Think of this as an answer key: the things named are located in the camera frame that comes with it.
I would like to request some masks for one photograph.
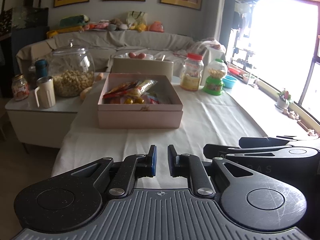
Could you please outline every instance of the red lid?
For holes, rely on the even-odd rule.
[[[199,61],[202,60],[203,58],[201,55],[194,54],[194,53],[188,53],[187,57],[193,60],[199,60]]]

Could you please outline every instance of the mug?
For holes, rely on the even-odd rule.
[[[53,78],[51,76],[42,77],[37,80],[37,88],[34,90],[36,104],[40,107],[38,92],[44,108],[50,108],[56,104],[54,96]]]

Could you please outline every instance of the pink box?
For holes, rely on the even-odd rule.
[[[112,88],[135,80],[153,79],[158,81],[155,90],[161,90],[170,105],[125,105],[103,104],[103,95]],[[179,128],[183,104],[166,76],[147,74],[115,74],[110,73],[103,86],[98,102],[98,119],[101,129],[157,129]]]

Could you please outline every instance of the wooden floor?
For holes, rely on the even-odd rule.
[[[50,177],[58,149],[28,145],[27,154],[10,123],[0,133],[0,239],[9,240],[21,230],[13,202],[25,187]]]

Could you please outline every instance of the gray ribbed plate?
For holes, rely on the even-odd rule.
[[[228,220],[212,200],[188,189],[135,189],[131,196],[110,201],[101,215],[81,229],[60,234],[24,229],[15,240],[302,240],[297,228],[257,233]]]

